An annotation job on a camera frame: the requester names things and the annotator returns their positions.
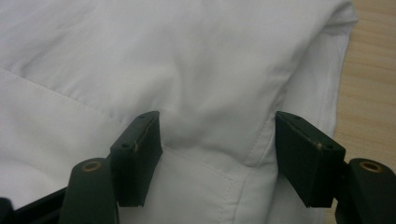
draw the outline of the white fabric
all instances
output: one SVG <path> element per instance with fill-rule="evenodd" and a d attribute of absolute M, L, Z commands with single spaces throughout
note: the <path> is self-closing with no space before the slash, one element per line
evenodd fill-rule
<path fill-rule="evenodd" d="M 320 223 L 277 174 L 274 115 L 332 134 L 356 22 L 337 1 L 2 1 L 0 196 L 16 207 L 161 112 L 164 153 L 121 223 Z"/>

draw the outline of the wooden table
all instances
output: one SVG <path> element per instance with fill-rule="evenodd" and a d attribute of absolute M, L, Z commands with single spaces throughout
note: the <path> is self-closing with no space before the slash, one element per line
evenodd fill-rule
<path fill-rule="evenodd" d="M 347 161 L 367 158 L 396 172 L 396 1 L 352 2 L 359 23 L 341 75 L 334 139 Z M 334 207 L 325 223 L 335 223 Z"/>

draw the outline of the wooden surface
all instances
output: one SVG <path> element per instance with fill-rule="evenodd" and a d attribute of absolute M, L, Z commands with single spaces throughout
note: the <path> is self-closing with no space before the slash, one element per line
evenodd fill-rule
<path fill-rule="evenodd" d="M 346 161 L 367 158 L 396 172 L 396 1 L 352 2 L 359 22 L 341 75 L 334 139 Z M 326 224 L 335 223 L 334 207 Z"/>

